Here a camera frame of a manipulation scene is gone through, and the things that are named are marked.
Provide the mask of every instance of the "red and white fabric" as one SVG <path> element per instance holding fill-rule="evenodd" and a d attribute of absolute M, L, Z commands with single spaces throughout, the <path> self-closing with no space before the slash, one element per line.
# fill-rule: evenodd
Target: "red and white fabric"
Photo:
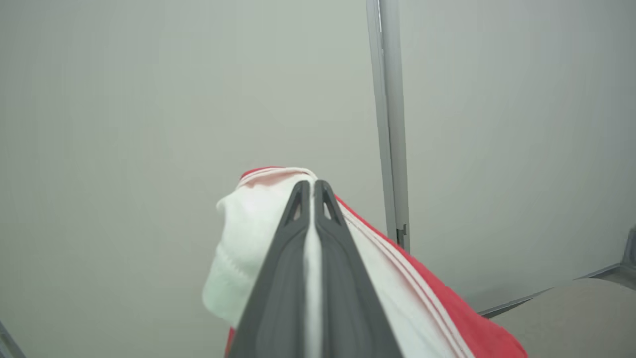
<path fill-rule="evenodd" d="M 303 168 L 254 169 L 217 204 L 225 226 L 203 300 L 232 327 L 239 324 L 289 193 L 301 180 L 313 184 L 317 177 Z M 336 198 L 405 358 L 526 357 L 512 335 L 479 316 L 422 263 Z"/>

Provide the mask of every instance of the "white cloth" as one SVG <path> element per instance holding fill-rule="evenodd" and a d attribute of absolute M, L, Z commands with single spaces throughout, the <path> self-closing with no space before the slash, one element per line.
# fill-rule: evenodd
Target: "white cloth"
<path fill-rule="evenodd" d="M 232 327 L 238 327 L 291 189 L 301 180 L 308 180 L 313 188 L 316 179 L 307 169 L 262 169 L 243 177 L 236 190 L 218 203 L 218 211 L 225 215 L 225 227 L 205 283 L 203 300 L 210 312 Z M 422 277 L 393 246 L 345 206 L 340 208 L 404 357 L 472 357 Z M 314 239 L 305 244 L 308 261 L 305 267 L 311 275 L 312 270 L 320 269 L 316 263 L 312 264 L 315 260 L 320 262 L 316 259 L 320 257 L 320 245 L 317 241 L 316 245 L 310 242 Z M 320 290 L 307 289 L 311 296 L 308 302 L 314 303 L 316 311 L 320 299 L 314 296 L 320 296 Z M 310 312 L 307 317 L 314 327 L 320 327 L 316 316 Z"/>

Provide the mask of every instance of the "red and white garment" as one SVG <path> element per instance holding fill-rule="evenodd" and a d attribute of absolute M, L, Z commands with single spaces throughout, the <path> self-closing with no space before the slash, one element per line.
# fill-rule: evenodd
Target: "red and white garment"
<path fill-rule="evenodd" d="M 210 312 L 238 326 L 291 189 L 301 180 L 313 185 L 317 179 L 303 168 L 259 168 L 243 174 L 236 190 L 219 201 L 225 226 L 203 293 Z M 405 358 L 527 356 L 512 335 L 479 316 L 336 198 Z"/>

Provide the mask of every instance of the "red cloth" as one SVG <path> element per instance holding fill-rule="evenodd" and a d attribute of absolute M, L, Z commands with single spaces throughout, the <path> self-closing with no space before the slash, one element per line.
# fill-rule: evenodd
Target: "red cloth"
<path fill-rule="evenodd" d="M 250 173 L 267 168 L 281 167 L 265 167 L 250 170 L 245 172 L 241 178 Z M 338 196 L 336 196 L 336 198 L 342 206 L 346 207 L 346 209 L 354 214 L 364 225 L 368 226 L 371 230 L 373 230 L 373 232 L 378 234 L 378 236 L 382 237 L 386 242 L 396 248 L 399 253 L 413 266 L 413 268 L 415 268 L 417 273 L 426 281 L 438 297 L 444 308 L 446 308 L 448 315 L 452 319 L 468 347 L 471 349 L 475 358 L 527 357 L 523 347 L 519 344 L 519 342 L 517 342 L 512 334 L 509 334 L 505 329 L 478 315 L 466 302 L 464 302 L 464 300 L 462 300 L 452 289 L 447 287 L 439 278 L 431 273 L 421 262 L 404 251 L 404 249 L 378 231 L 378 229 L 371 226 L 371 224 L 358 215 L 352 208 L 342 201 L 342 199 Z M 234 328 L 230 329 L 230 333 L 228 335 L 228 343 L 225 348 L 226 355 L 230 351 L 233 337 Z"/>

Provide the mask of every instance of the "gray wall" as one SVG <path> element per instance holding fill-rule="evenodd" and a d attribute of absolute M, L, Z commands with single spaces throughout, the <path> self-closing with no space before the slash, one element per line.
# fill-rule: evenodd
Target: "gray wall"
<path fill-rule="evenodd" d="M 311 168 L 385 229 L 364 2 L 5 0 L 0 52 L 0 320 L 29 358 L 220 357 L 200 295 L 245 170 Z"/>
<path fill-rule="evenodd" d="M 400 1 L 411 251 L 477 310 L 621 260 L 635 1 Z"/>

